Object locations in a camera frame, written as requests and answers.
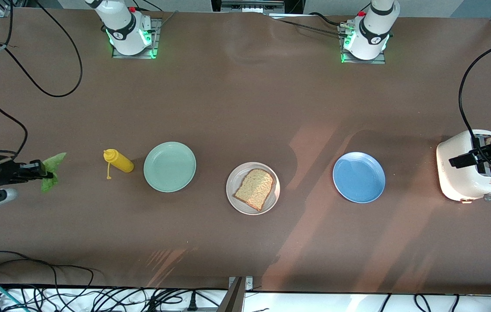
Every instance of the yellow mustard bottle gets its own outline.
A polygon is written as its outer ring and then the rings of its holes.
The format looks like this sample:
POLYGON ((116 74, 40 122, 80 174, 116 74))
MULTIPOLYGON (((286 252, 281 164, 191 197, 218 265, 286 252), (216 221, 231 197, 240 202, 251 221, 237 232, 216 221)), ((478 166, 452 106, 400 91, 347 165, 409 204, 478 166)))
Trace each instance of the yellow mustard bottle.
POLYGON ((120 154, 118 150, 108 149, 103 151, 103 158, 108 162, 107 166, 107 179, 110 180, 111 176, 109 175, 111 164, 116 168, 119 168, 123 172, 132 172, 134 169, 134 163, 126 158, 126 156, 120 154))

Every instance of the brown table surface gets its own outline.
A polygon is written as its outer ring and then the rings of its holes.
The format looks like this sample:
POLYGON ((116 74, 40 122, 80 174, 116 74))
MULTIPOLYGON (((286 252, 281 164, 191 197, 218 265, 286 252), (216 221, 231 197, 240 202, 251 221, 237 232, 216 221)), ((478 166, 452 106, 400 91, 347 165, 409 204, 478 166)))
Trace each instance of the brown table surface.
MULTIPOLYGON (((443 138, 465 129, 459 82, 491 47, 486 19, 400 18, 386 65, 352 65, 340 63, 336 38, 256 13, 176 13, 156 60, 111 59, 95 12, 51 12, 81 52, 81 87, 47 97, 2 52, 0 107, 29 129, 19 160, 68 155, 51 192, 15 186, 20 197, 0 208, 0 249, 99 269, 93 284, 103 286, 224 287, 228 276, 252 275, 260 290, 491 293, 491 202, 446 199, 435 157, 443 138), (148 152, 167 141, 189 146, 198 164, 170 194, 142 174, 148 152), (134 172, 106 180, 107 148, 134 172), (386 172, 373 203, 334 188, 331 168, 351 151, 386 172), (282 189, 259 217, 235 211, 225 194, 233 168, 252 161, 271 166, 282 189)), ((332 30, 317 17, 294 20, 332 30)), ((0 20, 1 38, 6 29, 0 20)), ((75 83, 73 48, 40 10, 15 11, 11 45, 48 91, 75 83)), ((491 55, 464 99, 473 127, 491 130, 491 55)), ((21 139, 0 115, 0 148, 21 139)), ((59 278, 87 282, 68 269, 59 278)), ((0 282, 53 280, 18 263, 0 282)))

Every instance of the light green plate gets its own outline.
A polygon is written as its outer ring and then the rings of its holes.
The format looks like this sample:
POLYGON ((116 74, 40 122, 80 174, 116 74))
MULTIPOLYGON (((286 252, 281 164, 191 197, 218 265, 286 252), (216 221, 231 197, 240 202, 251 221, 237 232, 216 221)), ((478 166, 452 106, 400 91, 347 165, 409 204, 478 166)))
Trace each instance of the light green plate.
POLYGON ((143 175, 152 188, 169 193, 188 185, 195 168, 195 155, 190 148, 178 142, 166 142, 147 155, 143 175))

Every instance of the green led light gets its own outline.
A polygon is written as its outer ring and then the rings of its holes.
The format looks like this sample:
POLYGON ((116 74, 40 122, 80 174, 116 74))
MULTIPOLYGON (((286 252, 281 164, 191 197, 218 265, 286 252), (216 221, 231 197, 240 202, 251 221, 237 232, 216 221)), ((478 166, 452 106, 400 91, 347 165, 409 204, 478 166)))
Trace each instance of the green led light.
POLYGON ((386 43, 388 43, 388 39, 390 39, 390 36, 386 36, 386 39, 384 39, 384 45, 382 46, 382 50, 380 51, 384 51, 384 49, 386 49, 386 43))
POLYGON ((108 41, 111 43, 111 46, 113 46, 114 43, 112 42, 111 34, 107 32, 107 36, 108 36, 108 41))
POLYGON ((150 40, 147 40, 145 35, 143 34, 143 30, 140 30, 140 36, 142 36, 142 40, 145 45, 148 45, 150 43, 150 40))
POLYGON ((158 49, 152 49, 149 51, 149 55, 151 56, 151 59, 156 59, 156 53, 158 52, 158 49))

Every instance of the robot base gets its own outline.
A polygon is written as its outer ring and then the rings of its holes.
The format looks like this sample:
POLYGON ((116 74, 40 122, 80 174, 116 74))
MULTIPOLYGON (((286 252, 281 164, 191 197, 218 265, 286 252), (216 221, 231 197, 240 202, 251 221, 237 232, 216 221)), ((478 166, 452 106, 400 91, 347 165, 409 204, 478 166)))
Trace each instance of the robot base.
POLYGON ((351 29, 354 28, 356 23, 358 24, 360 17, 356 17, 355 19, 349 19, 344 26, 338 26, 338 33, 345 34, 349 37, 340 36, 340 54, 342 63, 358 63, 358 64, 385 64, 386 59, 384 57, 384 49, 380 51, 380 54, 376 56, 374 59, 364 60, 356 58, 351 52, 345 48, 346 43, 349 43, 351 40, 351 29))
POLYGON ((149 18, 146 16, 143 23, 143 29, 153 30, 153 33, 144 35, 144 39, 150 41, 150 44, 136 55, 123 55, 116 50, 111 40, 113 59, 156 59, 156 54, 159 49, 160 26, 163 24, 163 20, 162 18, 149 18))
MULTIPOLYGON (((491 136, 490 131, 473 130, 475 135, 491 136)), ((449 199, 471 203, 475 199, 491 195, 491 170, 485 164, 485 172, 478 172, 477 166, 455 168, 449 159, 468 153, 473 149, 469 131, 461 132, 453 138, 441 142, 436 149, 438 177, 442 193, 449 199)))

